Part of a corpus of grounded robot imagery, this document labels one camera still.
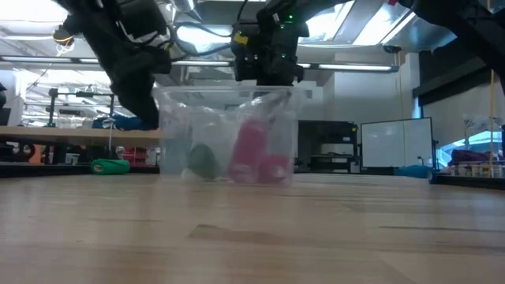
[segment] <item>wood grain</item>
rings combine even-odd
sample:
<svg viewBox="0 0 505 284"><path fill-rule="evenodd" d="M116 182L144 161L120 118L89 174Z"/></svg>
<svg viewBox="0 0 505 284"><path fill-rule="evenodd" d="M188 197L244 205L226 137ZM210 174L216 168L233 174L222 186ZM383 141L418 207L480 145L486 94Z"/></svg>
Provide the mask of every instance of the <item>wood grain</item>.
<svg viewBox="0 0 505 284"><path fill-rule="evenodd" d="M0 126L0 138L32 139L72 145L107 146L108 129L57 129ZM159 145L160 131L112 131L114 146L149 147Z"/></svg>
<svg viewBox="0 0 505 284"><path fill-rule="evenodd" d="M152 175L0 180L10 283L502 283L505 195L402 177L290 188Z"/></svg>

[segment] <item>box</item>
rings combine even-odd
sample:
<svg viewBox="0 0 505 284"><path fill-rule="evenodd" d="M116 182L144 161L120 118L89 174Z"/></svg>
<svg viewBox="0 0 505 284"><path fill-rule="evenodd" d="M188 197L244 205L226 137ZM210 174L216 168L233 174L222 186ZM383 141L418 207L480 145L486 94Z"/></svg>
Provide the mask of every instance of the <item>box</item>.
<svg viewBox="0 0 505 284"><path fill-rule="evenodd" d="M156 89L161 174L185 181L288 185L304 95L292 87Z"/></svg>

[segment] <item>blue object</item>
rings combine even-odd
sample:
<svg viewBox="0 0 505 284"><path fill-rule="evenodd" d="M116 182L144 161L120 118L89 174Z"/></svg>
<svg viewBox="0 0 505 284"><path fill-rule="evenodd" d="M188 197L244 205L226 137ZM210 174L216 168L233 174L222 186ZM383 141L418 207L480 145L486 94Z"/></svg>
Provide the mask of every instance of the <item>blue object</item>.
<svg viewBox="0 0 505 284"><path fill-rule="evenodd" d="M153 130L153 128L141 121L137 117L127 118L122 115L113 115L112 118L115 120L114 129L129 131L129 130ZM97 118L93 121L92 128L94 129L108 129L109 127L104 127L103 123L109 118Z"/></svg>
<svg viewBox="0 0 505 284"><path fill-rule="evenodd" d="M395 170L395 176L411 178L429 178L430 174L435 174L433 168L429 166L406 166Z"/></svg>

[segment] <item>ceiling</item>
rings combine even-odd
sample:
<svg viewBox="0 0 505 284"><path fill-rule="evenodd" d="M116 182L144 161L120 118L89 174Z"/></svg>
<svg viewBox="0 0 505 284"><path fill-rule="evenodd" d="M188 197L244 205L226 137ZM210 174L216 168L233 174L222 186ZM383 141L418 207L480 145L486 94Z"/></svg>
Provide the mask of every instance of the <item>ceiling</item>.
<svg viewBox="0 0 505 284"><path fill-rule="evenodd" d="M176 21L194 21L184 13L176 13L169 0L158 0L159 8L166 19ZM501 8L505 0L494 0L493 7ZM245 6L242 18L253 19L263 7L263 1L250 0ZM0 0L0 55L56 56L58 51L51 38L51 33L66 17L66 11L51 0ZM223 34L230 32L230 26L236 21L241 1L198 1L195 11L201 23ZM395 36L390 33L405 21L405 27ZM386 54L381 41L387 38L389 45L402 47L406 51L431 50L451 41L454 36L445 28L437 27L410 15L410 11L400 5L390 6L384 0L355 0L322 11L308 22L311 37L302 39L297 51L299 62L332 63L376 63L394 64L391 54ZM214 47L207 44L212 40L209 35L194 30L179 32L194 43L197 50ZM94 58L95 55L83 39L77 39L73 49L63 56ZM233 55L225 50L213 55L214 59L231 59ZM66 86L70 91L91 87L97 92L109 92L105 73L100 71L53 70L44 72L41 68L21 70L25 80L32 84L39 80L37 87L31 87L27 94L29 103L45 103L49 87ZM308 71L306 80L324 82L330 71ZM174 68L170 80L160 77L160 84L198 84L198 80L233 80L230 69L211 68ZM110 103L108 97L99 97L93 103ZM83 103L75 98L60 98L58 103ZM42 106L30 106L33 114L44 114Z"/></svg>

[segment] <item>wooden surface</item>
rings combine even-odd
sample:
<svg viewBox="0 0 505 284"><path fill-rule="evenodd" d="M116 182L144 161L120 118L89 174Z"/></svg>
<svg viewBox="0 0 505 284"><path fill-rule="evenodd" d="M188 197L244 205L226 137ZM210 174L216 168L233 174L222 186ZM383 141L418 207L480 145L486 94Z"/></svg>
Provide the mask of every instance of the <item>wooden surface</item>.
<svg viewBox="0 0 505 284"><path fill-rule="evenodd" d="M0 180L1 284L505 281L505 195L401 177L292 188Z"/></svg>
<svg viewBox="0 0 505 284"><path fill-rule="evenodd" d="M108 129L58 129L0 126L0 138L31 139L73 145L107 146ZM159 131L112 131L114 146L148 147L159 145Z"/></svg>

